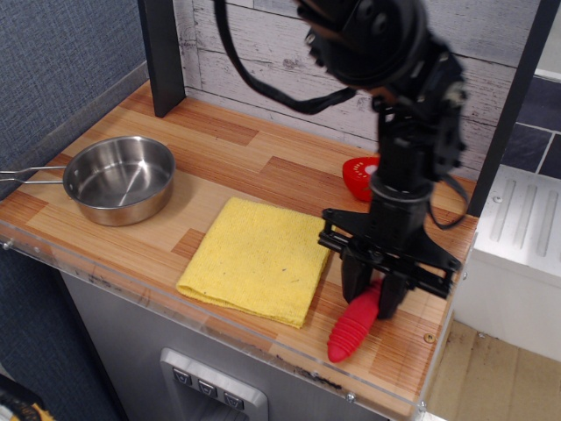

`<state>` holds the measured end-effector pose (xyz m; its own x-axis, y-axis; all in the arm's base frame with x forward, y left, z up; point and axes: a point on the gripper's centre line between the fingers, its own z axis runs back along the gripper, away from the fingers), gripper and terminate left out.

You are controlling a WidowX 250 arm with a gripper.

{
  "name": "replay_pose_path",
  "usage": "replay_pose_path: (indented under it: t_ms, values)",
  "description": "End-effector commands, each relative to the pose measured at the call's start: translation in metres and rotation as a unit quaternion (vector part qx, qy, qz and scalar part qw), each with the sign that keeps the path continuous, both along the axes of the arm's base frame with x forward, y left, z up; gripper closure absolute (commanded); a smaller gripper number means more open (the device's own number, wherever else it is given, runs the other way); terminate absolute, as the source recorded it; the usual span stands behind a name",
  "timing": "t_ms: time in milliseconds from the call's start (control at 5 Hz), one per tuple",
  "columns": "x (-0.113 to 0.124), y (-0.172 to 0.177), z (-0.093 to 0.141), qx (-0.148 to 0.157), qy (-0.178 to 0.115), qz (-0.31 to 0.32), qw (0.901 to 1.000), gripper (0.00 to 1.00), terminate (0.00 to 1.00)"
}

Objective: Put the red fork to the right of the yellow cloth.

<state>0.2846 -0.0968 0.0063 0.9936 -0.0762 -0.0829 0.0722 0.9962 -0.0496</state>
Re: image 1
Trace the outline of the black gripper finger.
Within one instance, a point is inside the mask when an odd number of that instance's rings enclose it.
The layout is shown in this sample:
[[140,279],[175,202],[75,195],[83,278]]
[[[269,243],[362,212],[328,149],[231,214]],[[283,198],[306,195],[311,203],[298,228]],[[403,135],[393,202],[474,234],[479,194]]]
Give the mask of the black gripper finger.
[[385,275],[381,284],[378,319],[390,319],[409,290],[408,275],[400,273]]
[[342,291],[347,303],[360,296],[370,285],[373,268],[352,255],[342,257]]

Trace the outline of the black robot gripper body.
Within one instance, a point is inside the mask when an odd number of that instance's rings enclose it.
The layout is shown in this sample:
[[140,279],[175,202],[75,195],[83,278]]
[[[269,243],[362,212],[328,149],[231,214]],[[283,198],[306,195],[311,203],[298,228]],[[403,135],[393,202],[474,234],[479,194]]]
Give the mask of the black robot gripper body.
[[341,260],[352,255],[386,275],[408,275],[410,289],[446,298],[461,264],[424,229],[425,218],[432,214],[434,182],[422,179],[417,188],[399,191],[373,175],[369,187],[373,195],[367,213],[323,210],[319,244]]

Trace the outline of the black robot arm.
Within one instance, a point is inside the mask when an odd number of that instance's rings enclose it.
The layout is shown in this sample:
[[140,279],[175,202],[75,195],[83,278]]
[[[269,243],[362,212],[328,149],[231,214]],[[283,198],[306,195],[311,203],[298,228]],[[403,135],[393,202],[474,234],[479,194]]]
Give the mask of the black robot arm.
[[426,233],[430,199],[449,182],[465,144],[459,122],[463,70],[428,27],[419,1],[301,1],[310,52],[343,84],[371,94],[380,163],[368,212],[327,209],[322,246],[342,260],[343,295],[384,276],[379,316],[391,318],[411,289],[447,297],[460,262]]

